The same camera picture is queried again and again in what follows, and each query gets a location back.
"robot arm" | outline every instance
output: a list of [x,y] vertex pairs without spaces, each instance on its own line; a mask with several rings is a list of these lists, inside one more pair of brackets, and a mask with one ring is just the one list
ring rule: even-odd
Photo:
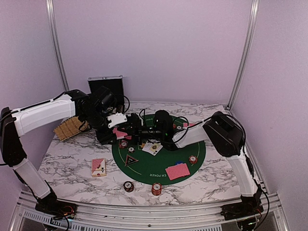
[[79,116],[96,130],[97,135],[109,137],[108,141],[116,139],[109,129],[109,124],[116,124],[112,118],[103,114],[114,102],[114,96],[107,88],[100,88],[93,95],[87,95],[79,90],[72,90],[54,99],[37,103],[22,109],[10,110],[8,107],[1,112],[0,149],[3,161],[13,168],[18,178],[29,186],[37,198],[38,210],[44,212],[59,211],[68,205],[57,201],[55,193],[40,176],[32,163],[27,159],[19,137],[31,130],[48,123]]
[[[222,112],[214,113],[210,120],[187,128],[186,136],[175,143],[178,148],[183,148],[191,143],[212,141],[217,152],[226,157],[230,163],[241,190],[241,203],[224,205],[222,215],[226,220],[253,215],[256,210],[263,211],[260,203],[262,194],[259,179],[254,173],[254,167],[247,155],[243,153],[244,134],[242,129]],[[179,132],[173,137],[178,140],[183,133]]]

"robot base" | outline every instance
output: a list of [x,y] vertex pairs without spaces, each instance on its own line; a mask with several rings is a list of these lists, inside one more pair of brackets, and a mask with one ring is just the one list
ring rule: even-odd
[[39,203],[35,205],[36,211],[51,214],[51,215],[54,215],[60,218],[63,217],[63,216],[60,216],[60,214],[72,213],[72,209],[74,213],[76,213],[77,205],[74,203],[63,202],[63,201],[58,201],[58,200],[57,200],[57,209],[55,209],[54,211],[47,210],[45,206]]
[[221,207],[221,215],[224,216],[225,220],[239,219],[254,214],[263,212],[263,206],[261,202],[258,202],[257,206],[252,207],[251,204],[239,202],[230,205],[224,205]]

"stack of poker chips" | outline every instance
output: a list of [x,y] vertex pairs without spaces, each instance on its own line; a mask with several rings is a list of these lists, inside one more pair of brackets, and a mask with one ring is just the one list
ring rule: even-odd
[[127,191],[127,192],[132,192],[132,191],[134,191],[134,185],[133,185],[133,183],[132,182],[130,182],[130,181],[126,181],[124,184],[123,184],[123,186],[124,186],[124,189],[125,189],[125,191]]
[[162,193],[162,185],[160,183],[154,183],[152,185],[152,194],[154,196],[159,196]]

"blue poker chip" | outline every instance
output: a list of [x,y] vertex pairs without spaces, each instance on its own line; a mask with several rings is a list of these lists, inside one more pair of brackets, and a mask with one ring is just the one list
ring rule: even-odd
[[177,161],[177,162],[175,162],[175,164],[176,164],[176,165],[184,164],[184,162],[183,162],[183,161]]

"poker chip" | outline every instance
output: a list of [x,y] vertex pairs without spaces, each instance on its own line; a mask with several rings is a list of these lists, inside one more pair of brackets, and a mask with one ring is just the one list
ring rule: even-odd
[[120,141],[119,147],[120,148],[126,148],[128,146],[128,142],[127,141]]
[[130,181],[126,181],[124,184],[123,184],[123,186],[124,186],[124,189],[125,189],[125,191],[127,191],[127,192],[132,192],[132,191],[134,191],[134,185],[133,185],[133,183],[132,182],[130,182]]
[[189,162],[190,162],[191,164],[196,164],[197,161],[198,161],[198,158],[197,158],[196,156],[191,155],[191,156],[189,157]]
[[129,152],[129,153],[133,153],[134,151],[135,151],[135,148],[134,148],[134,147],[129,147],[129,148],[128,148],[128,152]]
[[162,193],[162,185],[160,183],[154,183],[152,185],[152,194],[154,196],[159,196]]

